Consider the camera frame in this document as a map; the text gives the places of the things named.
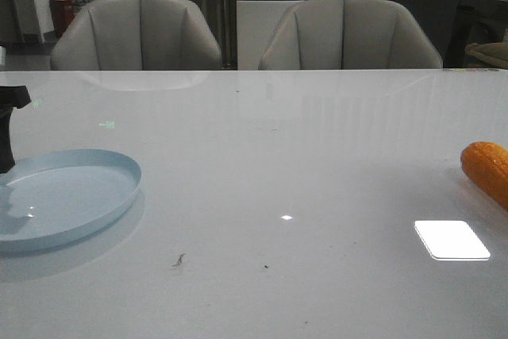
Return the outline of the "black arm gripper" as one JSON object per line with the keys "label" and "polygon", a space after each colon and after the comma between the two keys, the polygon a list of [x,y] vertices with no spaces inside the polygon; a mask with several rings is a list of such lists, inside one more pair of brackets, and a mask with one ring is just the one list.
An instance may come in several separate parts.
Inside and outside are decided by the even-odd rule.
{"label": "black arm gripper", "polygon": [[23,108],[30,104],[31,98],[26,86],[1,87],[1,125],[0,125],[0,171],[7,173],[14,165],[10,143],[10,119],[13,108]]}

